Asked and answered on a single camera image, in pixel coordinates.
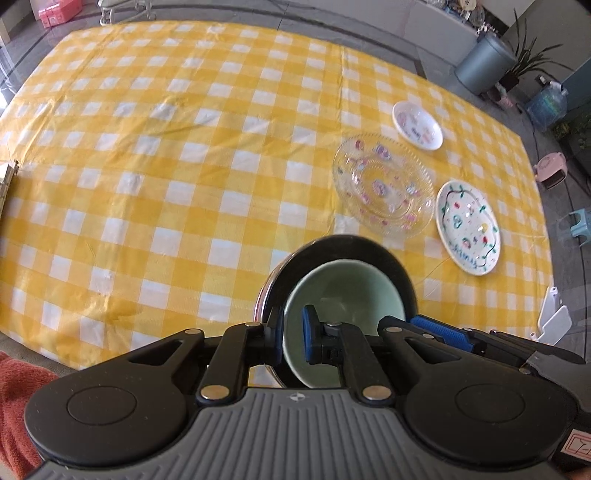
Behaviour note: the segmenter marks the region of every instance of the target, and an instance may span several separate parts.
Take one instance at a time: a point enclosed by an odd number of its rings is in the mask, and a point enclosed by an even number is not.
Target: metal screw
[[[200,393],[207,400],[221,400],[230,394],[230,389],[223,385],[208,385],[203,387]]]
[[[392,391],[383,385],[372,385],[370,387],[365,387],[362,393],[363,396],[368,400],[386,400],[386,398],[392,395]]]

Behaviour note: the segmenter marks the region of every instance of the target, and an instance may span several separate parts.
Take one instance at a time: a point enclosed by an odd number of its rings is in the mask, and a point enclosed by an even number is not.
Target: tablecloth
[[[460,270],[434,221],[384,239],[339,202],[336,148],[358,130],[398,138],[391,109],[403,99],[443,127],[441,149],[414,149],[436,190],[466,180],[495,210],[502,252],[488,275]],[[519,138],[342,46],[209,22],[76,31],[18,92],[0,137],[22,165],[0,222],[0,329],[71,367],[187,327],[211,336],[250,321],[274,266],[332,232],[388,247],[420,312],[453,325],[526,335],[552,282]]]

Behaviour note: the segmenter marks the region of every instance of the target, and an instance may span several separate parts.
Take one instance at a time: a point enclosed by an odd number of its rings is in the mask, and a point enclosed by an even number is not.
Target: gray tile floor
[[[257,25],[320,38],[369,53],[446,88],[511,128],[521,137],[532,164],[541,156],[560,150],[548,133],[536,132],[534,140],[528,118],[517,108],[502,111],[467,91],[457,81],[453,67],[445,61],[379,28],[313,8],[311,1],[302,0],[297,4],[282,0],[153,0],[153,3],[158,20],[208,20]],[[99,17],[95,5],[85,5],[73,21],[50,30],[45,30],[40,22],[27,25],[15,40],[0,50],[3,73],[0,93],[4,103],[10,103],[39,62],[63,37],[74,30],[98,26]],[[572,239],[568,232],[569,212],[591,206],[591,196],[587,177],[573,163],[569,164],[569,168],[571,176],[565,182],[553,190],[542,190],[540,193],[550,236],[554,282],[573,318],[573,328],[559,345],[591,361],[591,324],[587,320],[591,307],[591,248],[579,248],[578,241]],[[27,356],[11,342],[0,334],[2,349],[39,363],[36,356]],[[57,365],[52,369],[59,374],[65,372]]]

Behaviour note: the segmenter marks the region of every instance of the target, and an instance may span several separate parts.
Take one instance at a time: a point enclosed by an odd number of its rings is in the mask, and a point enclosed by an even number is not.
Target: blue stool
[[[570,228],[570,234],[573,238],[579,235],[585,237],[585,241],[581,244],[582,247],[584,244],[591,242],[591,230],[589,229],[591,228],[591,210],[585,211],[584,208],[581,208],[580,210],[570,212],[570,214],[578,215],[580,218],[579,223]]]

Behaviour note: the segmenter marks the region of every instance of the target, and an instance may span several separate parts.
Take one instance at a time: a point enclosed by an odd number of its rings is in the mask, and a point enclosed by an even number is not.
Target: orange cloth
[[[25,478],[41,465],[27,434],[23,414],[29,398],[57,376],[0,352],[0,462]]]

